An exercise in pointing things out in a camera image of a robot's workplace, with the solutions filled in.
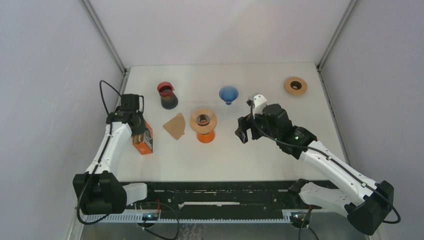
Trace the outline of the orange coffee filter box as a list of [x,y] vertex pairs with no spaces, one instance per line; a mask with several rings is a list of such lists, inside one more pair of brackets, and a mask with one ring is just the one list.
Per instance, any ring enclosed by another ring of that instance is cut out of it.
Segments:
[[153,130],[148,122],[145,124],[146,130],[142,134],[131,137],[132,145],[141,155],[152,154],[154,151]]

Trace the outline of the brown paper coffee filter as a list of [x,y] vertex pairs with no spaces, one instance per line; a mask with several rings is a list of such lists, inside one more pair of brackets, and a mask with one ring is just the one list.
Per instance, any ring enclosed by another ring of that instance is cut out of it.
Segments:
[[163,125],[163,128],[175,139],[179,140],[185,134],[186,121],[182,113],[178,113]]

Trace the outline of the wooden dripper ring holder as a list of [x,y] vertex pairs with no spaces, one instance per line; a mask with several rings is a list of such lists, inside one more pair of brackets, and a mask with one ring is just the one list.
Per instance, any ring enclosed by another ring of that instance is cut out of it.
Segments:
[[206,135],[213,132],[218,124],[215,112],[210,108],[198,108],[192,111],[189,119],[190,127],[198,134]]

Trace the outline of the clear glass dripper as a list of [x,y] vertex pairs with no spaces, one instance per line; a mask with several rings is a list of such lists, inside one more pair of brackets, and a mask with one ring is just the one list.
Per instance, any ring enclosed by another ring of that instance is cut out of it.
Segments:
[[209,118],[210,118],[210,123],[212,122],[212,120],[216,117],[216,114],[215,114],[215,112],[209,107],[209,106],[206,106],[206,105],[198,105],[198,106],[196,106],[192,111],[191,111],[191,115],[190,115],[190,119],[192,120],[192,121],[194,121],[194,123],[197,125],[197,126],[199,126],[198,124],[197,124],[197,117],[199,116],[199,115],[207,115]]

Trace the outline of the orange glass carafe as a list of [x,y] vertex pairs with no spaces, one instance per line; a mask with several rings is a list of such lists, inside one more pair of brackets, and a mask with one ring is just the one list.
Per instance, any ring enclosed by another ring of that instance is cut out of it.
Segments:
[[[210,117],[205,114],[201,114],[196,118],[196,123],[201,127],[207,126],[210,123]],[[203,144],[211,143],[215,139],[215,136],[216,134],[214,130],[205,134],[196,134],[197,139]]]

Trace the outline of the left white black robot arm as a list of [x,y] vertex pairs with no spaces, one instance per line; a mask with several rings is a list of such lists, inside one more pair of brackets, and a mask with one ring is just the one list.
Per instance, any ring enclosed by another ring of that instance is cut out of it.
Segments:
[[105,134],[93,161],[84,173],[74,176],[77,208],[84,215],[121,214],[135,202],[145,209],[155,205],[157,196],[147,184],[124,185],[116,177],[125,144],[148,129],[143,104],[142,95],[121,96],[120,105],[106,117]]

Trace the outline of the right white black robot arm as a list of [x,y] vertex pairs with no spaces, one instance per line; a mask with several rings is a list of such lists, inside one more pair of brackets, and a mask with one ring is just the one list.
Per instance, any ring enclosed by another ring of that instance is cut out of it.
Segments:
[[268,138],[286,154],[311,166],[336,188],[320,187],[300,178],[291,187],[289,203],[295,208],[305,204],[318,206],[346,217],[362,234],[371,236],[382,223],[398,224],[401,215],[394,207],[394,187],[358,172],[332,154],[318,138],[304,127],[292,124],[287,111],[278,103],[248,100],[250,113],[238,119],[235,134],[242,143]]

